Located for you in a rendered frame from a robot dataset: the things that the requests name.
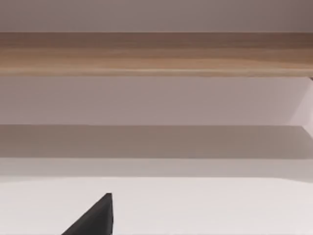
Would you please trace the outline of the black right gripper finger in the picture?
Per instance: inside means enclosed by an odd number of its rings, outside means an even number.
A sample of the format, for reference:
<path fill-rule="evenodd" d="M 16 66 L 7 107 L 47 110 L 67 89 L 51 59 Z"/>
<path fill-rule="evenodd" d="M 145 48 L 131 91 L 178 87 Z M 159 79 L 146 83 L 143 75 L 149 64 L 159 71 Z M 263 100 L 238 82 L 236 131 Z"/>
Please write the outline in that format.
<path fill-rule="evenodd" d="M 112 193 L 106 193 L 61 235 L 113 235 Z"/>

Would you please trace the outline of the wooden shelf board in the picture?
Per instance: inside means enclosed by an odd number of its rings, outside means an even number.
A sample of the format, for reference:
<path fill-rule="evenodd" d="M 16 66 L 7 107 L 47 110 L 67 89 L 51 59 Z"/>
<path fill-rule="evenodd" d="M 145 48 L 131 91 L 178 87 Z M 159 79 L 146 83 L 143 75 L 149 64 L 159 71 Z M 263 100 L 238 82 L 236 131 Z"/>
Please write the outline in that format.
<path fill-rule="evenodd" d="M 2 32 L 0 76 L 313 78 L 313 33 Z"/>

